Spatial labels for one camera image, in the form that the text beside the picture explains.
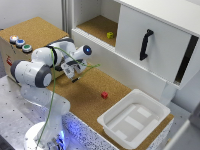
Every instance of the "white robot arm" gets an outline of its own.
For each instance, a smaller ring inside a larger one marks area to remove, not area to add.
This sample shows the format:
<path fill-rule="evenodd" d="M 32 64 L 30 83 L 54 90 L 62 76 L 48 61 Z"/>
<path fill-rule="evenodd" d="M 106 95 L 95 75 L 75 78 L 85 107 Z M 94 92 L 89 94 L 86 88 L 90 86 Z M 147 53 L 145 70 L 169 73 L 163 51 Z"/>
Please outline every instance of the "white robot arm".
<path fill-rule="evenodd" d="M 74 76 L 74 69 L 81 73 L 86 68 L 87 63 L 85 59 L 92 53 L 89 46 L 82 46 L 76 50 L 73 40 L 65 38 L 50 43 L 47 47 L 34 50 L 31 62 L 18 60 L 13 63 L 11 74 L 22 85 L 21 95 L 29 102 L 47 108 L 49 108 L 52 98 L 52 92 L 46 89 L 52 79 L 50 69 L 53 67 L 51 49 L 55 66 L 59 66 L 62 59 L 64 59 L 61 67 L 70 79 Z M 55 145 L 51 143 L 55 142 L 54 139 L 62 132 L 62 115 L 69 112 L 69 109 L 69 101 L 55 93 L 51 115 L 39 145 L 41 150 L 49 150 L 51 149 L 49 145 Z M 34 140 L 37 141 L 39 139 L 42 130 L 43 128 L 39 130 Z M 65 150 L 64 146 L 60 146 L 59 149 Z"/>

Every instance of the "yellow object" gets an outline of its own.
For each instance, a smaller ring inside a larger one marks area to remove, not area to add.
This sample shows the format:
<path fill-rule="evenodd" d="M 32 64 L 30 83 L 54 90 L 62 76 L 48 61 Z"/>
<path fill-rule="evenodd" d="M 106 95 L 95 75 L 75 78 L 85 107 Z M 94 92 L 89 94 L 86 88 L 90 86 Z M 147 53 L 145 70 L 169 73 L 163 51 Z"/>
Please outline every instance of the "yellow object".
<path fill-rule="evenodd" d="M 114 34 L 112 32 L 108 32 L 107 33 L 107 38 L 113 39 L 114 38 Z"/>

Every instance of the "door handle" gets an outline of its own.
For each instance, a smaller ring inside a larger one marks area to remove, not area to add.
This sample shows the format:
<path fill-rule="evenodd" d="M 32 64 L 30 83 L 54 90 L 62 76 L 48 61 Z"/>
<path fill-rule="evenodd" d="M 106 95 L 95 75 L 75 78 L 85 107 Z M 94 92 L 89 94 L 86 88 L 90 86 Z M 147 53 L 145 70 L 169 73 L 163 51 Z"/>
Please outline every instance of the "door handle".
<path fill-rule="evenodd" d="M 141 52 L 140 52 L 140 60 L 141 61 L 148 57 L 148 55 L 146 54 L 148 37 L 151 36 L 153 33 L 154 33 L 153 31 L 148 29 L 147 33 L 144 35 L 143 42 L 142 42 L 142 48 L 141 48 Z"/>

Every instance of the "cabinet door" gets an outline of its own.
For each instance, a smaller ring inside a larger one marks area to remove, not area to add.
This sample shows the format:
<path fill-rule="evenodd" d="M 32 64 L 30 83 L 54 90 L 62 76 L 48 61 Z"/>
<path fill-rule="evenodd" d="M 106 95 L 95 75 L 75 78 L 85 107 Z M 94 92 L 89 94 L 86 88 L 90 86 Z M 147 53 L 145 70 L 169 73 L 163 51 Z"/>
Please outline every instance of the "cabinet door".
<path fill-rule="evenodd" d="M 148 29 L 154 34 L 148 38 L 148 57 L 140 61 Z M 175 80 L 190 38 L 191 35 L 184 31 L 121 6 L 116 52 L 170 82 Z"/>

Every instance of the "white plastic bin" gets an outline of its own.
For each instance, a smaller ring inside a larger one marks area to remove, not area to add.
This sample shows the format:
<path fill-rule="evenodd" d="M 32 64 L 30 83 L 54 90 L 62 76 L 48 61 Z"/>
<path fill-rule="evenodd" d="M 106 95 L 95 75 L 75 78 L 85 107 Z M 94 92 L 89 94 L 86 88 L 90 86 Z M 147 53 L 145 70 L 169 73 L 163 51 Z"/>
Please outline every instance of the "white plastic bin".
<path fill-rule="evenodd" d="M 105 133 L 118 144 L 126 149 L 135 149 L 169 113 L 169 108 L 136 89 L 97 120 Z"/>

